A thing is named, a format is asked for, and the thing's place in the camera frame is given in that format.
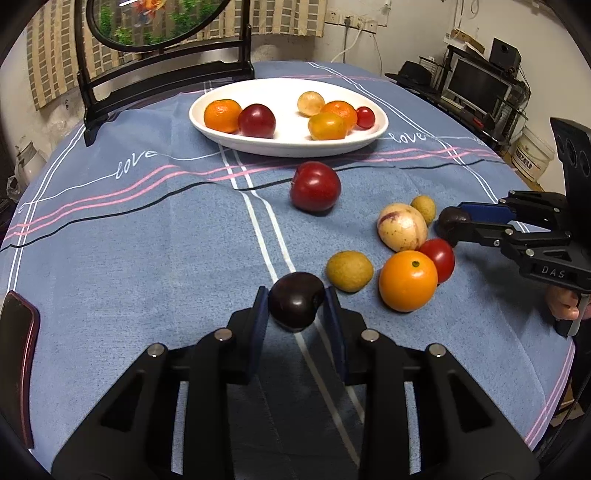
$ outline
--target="red phone case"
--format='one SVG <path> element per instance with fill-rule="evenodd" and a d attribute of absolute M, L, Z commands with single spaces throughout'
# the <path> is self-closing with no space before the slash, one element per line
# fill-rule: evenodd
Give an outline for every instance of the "red phone case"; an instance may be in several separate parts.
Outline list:
<path fill-rule="evenodd" d="M 33 433 L 31 432 L 31 419 L 29 414 L 29 391 L 31 386 L 31 367 L 33 365 L 33 353 L 39 334 L 39 311 L 22 298 L 18 293 L 9 291 L 7 297 L 12 296 L 31 312 L 31 324 L 27 334 L 25 347 L 22 350 L 21 375 L 19 382 L 19 406 L 21 412 L 21 434 L 26 448 L 33 448 Z"/>

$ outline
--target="screw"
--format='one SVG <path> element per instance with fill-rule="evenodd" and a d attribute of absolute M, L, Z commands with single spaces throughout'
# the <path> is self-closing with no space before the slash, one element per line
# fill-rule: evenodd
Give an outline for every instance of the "screw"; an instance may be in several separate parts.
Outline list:
<path fill-rule="evenodd" d="M 156 358 L 164 353 L 164 345 L 162 343 L 153 343 L 148 347 L 147 353 L 152 358 Z"/>
<path fill-rule="evenodd" d="M 220 328 L 213 334 L 215 339 L 219 340 L 220 342 L 228 341 L 230 338 L 232 338 L 232 335 L 233 333 L 229 328 Z"/>
<path fill-rule="evenodd" d="M 379 333 L 375 330 L 364 330 L 361 332 L 361 338 L 366 342 L 375 342 L 379 338 Z"/>
<path fill-rule="evenodd" d="M 447 353 L 446 348 L 440 343 L 434 343 L 429 345 L 429 353 L 437 358 L 445 355 Z"/>

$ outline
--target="smartphone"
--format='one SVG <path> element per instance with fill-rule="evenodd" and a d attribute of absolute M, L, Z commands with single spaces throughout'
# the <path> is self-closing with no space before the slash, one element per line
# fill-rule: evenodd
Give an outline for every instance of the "smartphone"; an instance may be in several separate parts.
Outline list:
<path fill-rule="evenodd" d="M 25 448 L 33 448 L 29 389 L 38 333 L 37 309 L 9 291 L 0 313 L 0 415 Z"/>

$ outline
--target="white bucket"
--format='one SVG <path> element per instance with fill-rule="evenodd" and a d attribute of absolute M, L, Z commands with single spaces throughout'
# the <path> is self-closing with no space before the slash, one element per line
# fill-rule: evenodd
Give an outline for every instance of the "white bucket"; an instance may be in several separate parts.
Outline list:
<path fill-rule="evenodd" d="M 553 158 L 554 149 L 529 128 L 524 127 L 512 158 L 517 170 L 525 178 L 538 181 Z"/>

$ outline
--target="orange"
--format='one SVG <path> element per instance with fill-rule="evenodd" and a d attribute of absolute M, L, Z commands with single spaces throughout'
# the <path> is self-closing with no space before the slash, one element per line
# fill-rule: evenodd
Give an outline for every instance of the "orange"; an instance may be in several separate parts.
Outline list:
<path fill-rule="evenodd" d="M 386 305 L 398 312 L 411 312 L 433 297 L 437 288 L 437 268 L 421 252 L 399 252 L 384 264 L 378 285 Z"/>
<path fill-rule="evenodd" d="M 347 132 L 353 130 L 353 127 L 357 125 L 357 112 L 349 103 L 343 102 L 342 100 L 329 102 L 324 105 L 320 111 L 336 113 L 339 117 L 345 120 Z"/>
<path fill-rule="evenodd" d="M 238 131 L 238 115 L 242 108 L 234 100 L 214 100 L 205 107 L 203 122 L 212 130 L 233 134 Z"/>

